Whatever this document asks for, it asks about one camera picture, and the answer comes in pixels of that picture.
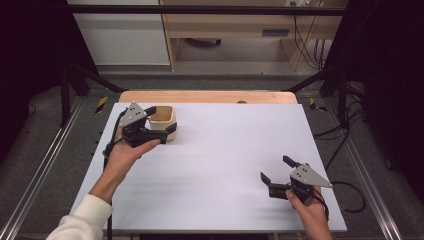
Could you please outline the light wooden desk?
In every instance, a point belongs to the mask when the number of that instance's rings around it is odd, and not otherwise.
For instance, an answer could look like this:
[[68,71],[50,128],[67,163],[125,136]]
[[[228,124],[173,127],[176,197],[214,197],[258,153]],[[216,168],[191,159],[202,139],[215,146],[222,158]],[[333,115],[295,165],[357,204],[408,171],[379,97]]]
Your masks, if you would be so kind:
[[[349,0],[159,0],[162,6],[251,6],[343,8]],[[283,45],[291,69],[307,56],[312,39],[330,41],[341,22],[339,16],[165,14],[167,36],[183,38],[276,38]],[[263,29],[289,29],[286,37],[263,37]]]

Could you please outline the person's right hand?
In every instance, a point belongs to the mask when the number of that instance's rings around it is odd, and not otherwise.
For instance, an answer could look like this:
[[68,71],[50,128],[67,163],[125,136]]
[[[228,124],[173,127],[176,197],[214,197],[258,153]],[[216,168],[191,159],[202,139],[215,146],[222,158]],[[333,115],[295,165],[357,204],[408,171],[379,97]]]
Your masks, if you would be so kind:
[[286,196],[292,207],[298,212],[304,225],[327,223],[325,207],[318,200],[313,199],[306,206],[291,190],[286,191]]

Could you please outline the black and yellow tape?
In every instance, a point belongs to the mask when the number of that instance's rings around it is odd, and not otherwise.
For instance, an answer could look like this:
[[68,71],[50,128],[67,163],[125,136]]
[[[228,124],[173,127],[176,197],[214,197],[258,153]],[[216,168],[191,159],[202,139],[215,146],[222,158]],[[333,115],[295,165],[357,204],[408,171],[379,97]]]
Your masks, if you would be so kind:
[[310,109],[312,109],[312,110],[317,110],[317,111],[320,111],[320,112],[327,112],[326,107],[320,107],[320,106],[316,105],[314,98],[309,98],[309,106],[310,106]]
[[103,96],[103,97],[100,98],[100,100],[98,102],[98,105],[97,105],[97,107],[95,109],[95,113],[102,112],[102,110],[103,110],[103,108],[104,108],[104,106],[105,106],[105,104],[107,102],[107,99],[108,99],[107,96]]

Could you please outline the cream square cup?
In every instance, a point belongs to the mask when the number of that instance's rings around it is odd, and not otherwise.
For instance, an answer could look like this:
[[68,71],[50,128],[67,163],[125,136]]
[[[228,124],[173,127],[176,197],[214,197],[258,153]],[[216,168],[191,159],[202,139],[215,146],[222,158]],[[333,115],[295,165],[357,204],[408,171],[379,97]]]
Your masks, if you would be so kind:
[[152,130],[166,130],[171,127],[167,140],[172,141],[176,138],[177,121],[173,106],[157,106],[156,112],[149,117],[149,123]]

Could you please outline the black metal stand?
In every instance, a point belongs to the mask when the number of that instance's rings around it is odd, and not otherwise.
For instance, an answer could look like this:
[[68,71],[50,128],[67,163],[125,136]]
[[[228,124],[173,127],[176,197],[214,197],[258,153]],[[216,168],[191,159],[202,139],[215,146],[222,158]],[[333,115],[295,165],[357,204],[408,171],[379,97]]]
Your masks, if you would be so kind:
[[348,92],[348,80],[345,71],[341,67],[336,67],[335,65],[325,67],[323,70],[308,77],[306,80],[303,80],[302,82],[289,87],[288,89],[284,89],[284,92],[297,93],[298,91],[319,80],[324,81],[319,90],[319,93],[323,97],[331,97],[335,91],[338,91],[337,119],[341,126],[347,129],[348,117],[346,97]]
[[90,87],[86,83],[86,79],[91,79],[115,93],[123,93],[125,91],[124,88],[121,88],[107,81],[98,73],[88,70],[81,65],[69,64],[65,66],[63,71],[60,73],[60,94],[62,109],[62,120],[60,124],[61,127],[63,127],[71,117],[69,87],[72,87],[78,96],[86,96],[90,92]]

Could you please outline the white table cover board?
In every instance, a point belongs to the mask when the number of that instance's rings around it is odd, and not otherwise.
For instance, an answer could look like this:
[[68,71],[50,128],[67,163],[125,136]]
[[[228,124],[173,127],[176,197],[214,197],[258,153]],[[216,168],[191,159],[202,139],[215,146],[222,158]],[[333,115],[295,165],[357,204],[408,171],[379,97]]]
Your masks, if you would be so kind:
[[302,229],[260,176],[287,183],[289,156],[325,172],[299,104],[176,104],[176,138],[132,167],[113,197],[113,228],[140,233]]

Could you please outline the dark curtain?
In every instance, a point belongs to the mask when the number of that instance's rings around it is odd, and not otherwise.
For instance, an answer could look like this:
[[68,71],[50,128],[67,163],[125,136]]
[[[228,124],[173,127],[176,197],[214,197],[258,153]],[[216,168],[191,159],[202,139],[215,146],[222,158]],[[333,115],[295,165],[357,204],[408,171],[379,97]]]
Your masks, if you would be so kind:
[[328,64],[365,88],[395,166],[424,198],[424,0],[348,0]]
[[68,0],[0,0],[0,163],[29,114],[29,100],[59,84],[65,65],[96,72]]

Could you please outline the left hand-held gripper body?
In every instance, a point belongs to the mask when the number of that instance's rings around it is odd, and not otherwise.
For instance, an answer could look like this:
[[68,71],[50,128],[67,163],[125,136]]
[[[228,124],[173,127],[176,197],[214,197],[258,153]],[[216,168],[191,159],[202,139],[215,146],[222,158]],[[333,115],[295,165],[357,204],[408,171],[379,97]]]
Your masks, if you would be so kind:
[[131,147],[140,146],[148,141],[159,139],[160,133],[148,129],[145,124],[148,115],[137,103],[133,102],[127,108],[124,116],[119,122],[123,138]]

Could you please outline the black metal frame bar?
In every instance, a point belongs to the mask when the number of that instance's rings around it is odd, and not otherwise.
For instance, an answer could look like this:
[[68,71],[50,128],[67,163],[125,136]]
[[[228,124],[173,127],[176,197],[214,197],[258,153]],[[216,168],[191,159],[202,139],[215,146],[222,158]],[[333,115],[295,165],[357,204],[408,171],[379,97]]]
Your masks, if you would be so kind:
[[216,15],[293,15],[343,16],[345,8],[320,7],[251,7],[194,5],[69,5],[72,13],[91,14],[216,14]]

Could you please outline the aluminium floor rail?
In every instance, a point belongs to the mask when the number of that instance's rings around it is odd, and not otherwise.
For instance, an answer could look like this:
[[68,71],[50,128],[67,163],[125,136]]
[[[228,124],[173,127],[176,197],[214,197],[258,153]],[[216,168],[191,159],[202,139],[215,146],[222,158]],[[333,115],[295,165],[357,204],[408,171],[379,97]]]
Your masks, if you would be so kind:
[[386,240],[403,240],[403,237],[395,223],[380,191],[374,183],[370,173],[366,169],[362,158],[350,137],[347,137],[346,151],[353,169],[358,177],[364,195],[374,213],[380,229]]
[[76,97],[71,108],[70,116],[65,123],[59,128],[53,142],[50,144],[48,151],[44,155],[37,171],[32,177],[24,194],[15,207],[11,217],[0,231],[0,240],[14,240],[17,236],[26,216],[31,209],[51,167],[55,163],[62,146],[71,131],[75,120],[77,119],[81,106],[84,103],[83,97]]

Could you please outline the grey and black roll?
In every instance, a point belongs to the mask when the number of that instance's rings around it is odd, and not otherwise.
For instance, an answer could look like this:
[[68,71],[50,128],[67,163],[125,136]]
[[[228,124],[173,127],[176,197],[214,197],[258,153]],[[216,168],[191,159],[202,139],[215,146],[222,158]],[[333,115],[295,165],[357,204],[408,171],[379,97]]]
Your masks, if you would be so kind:
[[195,38],[186,38],[185,41],[196,47],[215,47],[219,46],[222,43],[222,39],[195,39]]

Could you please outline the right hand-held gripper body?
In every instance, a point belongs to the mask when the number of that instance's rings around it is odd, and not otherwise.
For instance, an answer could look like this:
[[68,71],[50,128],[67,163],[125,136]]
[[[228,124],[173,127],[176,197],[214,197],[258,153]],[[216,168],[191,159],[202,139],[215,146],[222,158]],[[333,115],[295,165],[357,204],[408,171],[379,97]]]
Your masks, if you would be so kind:
[[333,185],[319,175],[308,164],[289,163],[293,168],[290,173],[288,189],[291,190],[302,203],[309,201],[314,195],[315,186],[332,188]]

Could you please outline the white cabinet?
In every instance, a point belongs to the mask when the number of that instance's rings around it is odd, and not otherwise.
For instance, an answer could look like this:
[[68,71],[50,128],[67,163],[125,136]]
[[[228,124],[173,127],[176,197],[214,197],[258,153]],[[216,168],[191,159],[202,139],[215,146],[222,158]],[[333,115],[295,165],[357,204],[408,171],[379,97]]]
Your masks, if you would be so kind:
[[168,65],[160,14],[75,14],[98,66]]

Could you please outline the person's left hand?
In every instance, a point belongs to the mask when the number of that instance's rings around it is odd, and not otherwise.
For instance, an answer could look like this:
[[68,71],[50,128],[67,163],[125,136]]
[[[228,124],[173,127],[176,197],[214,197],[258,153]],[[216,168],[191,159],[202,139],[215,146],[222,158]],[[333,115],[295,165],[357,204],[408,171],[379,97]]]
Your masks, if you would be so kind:
[[159,144],[159,140],[151,140],[140,146],[131,147],[125,141],[121,140],[113,146],[105,170],[116,173],[127,173],[138,159]]

